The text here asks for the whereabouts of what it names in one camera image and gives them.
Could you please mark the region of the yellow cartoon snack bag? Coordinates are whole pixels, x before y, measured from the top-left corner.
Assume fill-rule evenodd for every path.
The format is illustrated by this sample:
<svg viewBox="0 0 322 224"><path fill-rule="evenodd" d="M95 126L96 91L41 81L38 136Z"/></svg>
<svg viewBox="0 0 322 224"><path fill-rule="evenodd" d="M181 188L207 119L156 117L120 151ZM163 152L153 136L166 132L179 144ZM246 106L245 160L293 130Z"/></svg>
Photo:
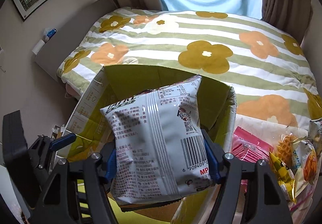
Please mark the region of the yellow cartoon snack bag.
<svg viewBox="0 0 322 224"><path fill-rule="evenodd" d="M287 201L296 202L295 177L292 170L272 152L269 152L270 166Z"/></svg>

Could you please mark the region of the pink striped snack bag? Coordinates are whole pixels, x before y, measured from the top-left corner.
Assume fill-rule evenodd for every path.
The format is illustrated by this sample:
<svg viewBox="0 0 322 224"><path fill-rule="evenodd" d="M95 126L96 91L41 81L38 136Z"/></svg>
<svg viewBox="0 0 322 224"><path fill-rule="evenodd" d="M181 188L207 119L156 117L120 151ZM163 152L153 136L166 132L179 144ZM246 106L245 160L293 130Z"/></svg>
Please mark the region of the pink striped snack bag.
<svg viewBox="0 0 322 224"><path fill-rule="evenodd" d="M269 152L273 147L241 127L234 131L231 153L241 161L256 163L258 160L269 161Z"/></svg>

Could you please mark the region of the cheese snack bag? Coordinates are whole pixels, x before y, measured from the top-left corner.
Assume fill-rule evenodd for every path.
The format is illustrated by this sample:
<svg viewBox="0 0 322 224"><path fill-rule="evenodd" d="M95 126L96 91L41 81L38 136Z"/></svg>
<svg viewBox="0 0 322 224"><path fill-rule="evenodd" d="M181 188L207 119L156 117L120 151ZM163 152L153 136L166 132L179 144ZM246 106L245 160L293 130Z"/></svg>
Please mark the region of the cheese snack bag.
<svg viewBox="0 0 322 224"><path fill-rule="evenodd" d="M299 189L314 179L318 166L317 155L312 143L305 138L297 138L292 141L291 151L292 170Z"/></svg>

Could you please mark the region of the grey corn chips bag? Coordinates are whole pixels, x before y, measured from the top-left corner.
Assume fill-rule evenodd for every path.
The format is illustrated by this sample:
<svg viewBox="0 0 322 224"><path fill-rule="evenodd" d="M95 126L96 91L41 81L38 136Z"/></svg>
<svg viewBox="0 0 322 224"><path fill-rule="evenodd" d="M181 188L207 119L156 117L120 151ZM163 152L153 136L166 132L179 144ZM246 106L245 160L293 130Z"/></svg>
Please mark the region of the grey corn chips bag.
<svg viewBox="0 0 322 224"><path fill-rule="evenodd" d="M308 139L312 142L317 156L321 155L322 151L322 118L310 121Z"/></svg>

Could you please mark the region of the white silver snack bag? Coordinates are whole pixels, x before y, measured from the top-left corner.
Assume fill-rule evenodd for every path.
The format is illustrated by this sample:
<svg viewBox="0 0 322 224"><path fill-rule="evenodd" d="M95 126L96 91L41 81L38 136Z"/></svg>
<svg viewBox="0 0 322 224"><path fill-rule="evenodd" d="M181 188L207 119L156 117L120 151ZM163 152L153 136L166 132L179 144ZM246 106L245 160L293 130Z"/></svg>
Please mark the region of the white silver snack bag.
<svg viewBox="0 0 322 224"><path fill-rule="evenodd" d="M101 109L115 137L111 194L121 206L174 201L213 185L199 124L201 76Z"/></svg>

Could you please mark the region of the grey headboard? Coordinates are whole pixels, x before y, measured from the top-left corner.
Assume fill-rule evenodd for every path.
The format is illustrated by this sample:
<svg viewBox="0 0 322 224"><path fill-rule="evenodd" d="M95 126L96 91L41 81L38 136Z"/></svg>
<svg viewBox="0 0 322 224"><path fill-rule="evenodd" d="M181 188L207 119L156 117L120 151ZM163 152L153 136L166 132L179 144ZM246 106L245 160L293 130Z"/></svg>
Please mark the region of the grey headboard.
<svg viewBox="0 0 322 224"><path fill-rule="evenodd" d="M60 64L79 46L99 18L116 9L111 0L97 0L76 11L35 55L35 63L61 84L62 81L57 76Z"/></svg>

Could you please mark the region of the green cardboard box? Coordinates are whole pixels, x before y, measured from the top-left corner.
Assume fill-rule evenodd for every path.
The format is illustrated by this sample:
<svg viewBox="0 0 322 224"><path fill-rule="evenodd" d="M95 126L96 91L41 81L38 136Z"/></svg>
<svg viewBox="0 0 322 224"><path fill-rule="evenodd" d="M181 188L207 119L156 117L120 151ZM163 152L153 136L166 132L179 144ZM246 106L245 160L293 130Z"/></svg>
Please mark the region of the green cardboard box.
<svg viewBox="0 0 322 224"><path fill-rule="evenodd" d="M124 210L144 206L153 222L198 223L214 193L202 132L230 149L236 118L231 86L175 68L101 68L81 96L60 150L70 161L116 145L111 194Z"/></svg>

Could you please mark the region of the floral striped duvet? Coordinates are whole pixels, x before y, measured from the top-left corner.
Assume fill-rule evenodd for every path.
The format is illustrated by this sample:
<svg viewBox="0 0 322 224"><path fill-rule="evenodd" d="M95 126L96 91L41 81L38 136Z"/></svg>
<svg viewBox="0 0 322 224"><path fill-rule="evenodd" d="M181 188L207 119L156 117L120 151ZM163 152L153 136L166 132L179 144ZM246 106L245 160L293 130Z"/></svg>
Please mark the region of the floral striped duvet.
<svg viewBox="0 0 322 224"><path fill-rule="evenodd" d="M246 16L124 7L100 17L57 69L83 94L103 66L149 64L186 70L235 90L237 112L307 129L321 97L300 44Z"/></svg>

